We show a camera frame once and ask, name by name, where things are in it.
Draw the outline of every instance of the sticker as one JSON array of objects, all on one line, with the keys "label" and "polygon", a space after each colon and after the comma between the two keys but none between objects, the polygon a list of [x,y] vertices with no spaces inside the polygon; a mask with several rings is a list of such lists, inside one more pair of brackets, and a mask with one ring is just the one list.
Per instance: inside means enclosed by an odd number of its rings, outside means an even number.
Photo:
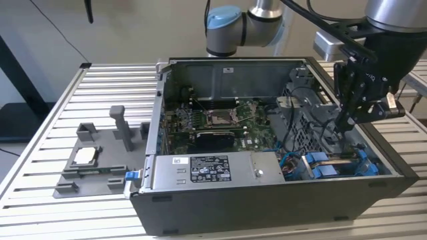
[{"label": "sticker", "polygon": [[172,164],[188,164],[188,157],[174,157]]},{"label": "sticker", "polygon": [[232,73],[235,72],[235,68],[234,68],[234,67],[224,67],[224,68],[222,69],[222,72],[223,72],[224,74],[232,74]]},{"label": "sticker", "polygon": [[190,158],[194,183],[227,182],[232,180],[228,156],[192,156]]}]

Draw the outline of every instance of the slotted aluminum surface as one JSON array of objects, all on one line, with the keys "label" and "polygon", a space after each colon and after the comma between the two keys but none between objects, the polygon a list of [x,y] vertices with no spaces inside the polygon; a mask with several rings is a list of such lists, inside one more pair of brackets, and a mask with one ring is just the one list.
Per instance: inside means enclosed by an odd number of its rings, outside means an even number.
[{"label": "slotted aluminum surface", "polygon": [[[320,64],[331,72],[332,64]],[[94,122],[98,128],[112,128],[111,105],[126,106],[131,125],[150,121],[155,71],[155,65],[94,65],[87,72],[79,72],[7,176],[11,183],[7,181],[0,186],[7,189],[0,200],[0,239],[168,239],[146,235],[131,202],[122,194],[52,197],[52,187],[60,178],[58,173],[76,142],[79,123]],[[421,176],[398,198],[381,200],[352,222],[207,233],[174,239],[426,240],[427,129],[410,115],[374,125]]]}]

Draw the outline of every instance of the white wall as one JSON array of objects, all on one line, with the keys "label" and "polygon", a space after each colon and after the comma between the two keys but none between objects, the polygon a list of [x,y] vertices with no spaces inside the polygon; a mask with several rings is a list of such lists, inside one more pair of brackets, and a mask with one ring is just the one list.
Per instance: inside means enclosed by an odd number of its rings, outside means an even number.
[{"label": "white wall", "polygon": [[[206,0],[92,0],[94,24],[83,0],[34,0],[92,63],[155,63],[204,57]],[[251,0],[214,0],[246,11]],[[84,59],[28,0],[0,0],[0,35],[46,101],[62,95]],[[246,47],[238,56],[271,56]],[[0,105],[23,102],[0,76]]]}]

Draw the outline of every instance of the power supply label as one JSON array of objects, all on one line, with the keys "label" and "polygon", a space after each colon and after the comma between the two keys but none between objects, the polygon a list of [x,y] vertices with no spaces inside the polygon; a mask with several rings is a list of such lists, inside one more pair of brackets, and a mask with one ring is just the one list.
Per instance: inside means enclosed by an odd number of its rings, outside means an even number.
[{"label": "power supply label", "polygon": [[232,180],[228,156],[192,156],[190,158],[190,169],[194,183]]}]

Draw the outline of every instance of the motherboard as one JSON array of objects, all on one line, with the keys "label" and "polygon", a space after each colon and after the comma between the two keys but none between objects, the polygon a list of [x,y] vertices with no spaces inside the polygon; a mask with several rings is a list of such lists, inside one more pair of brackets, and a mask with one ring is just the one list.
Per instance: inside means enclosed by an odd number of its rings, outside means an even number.
[{"label": "motherboard", "polygon": [[268,151],[278,146],[266,104],[192,100],[166,112],[171,154]]}]

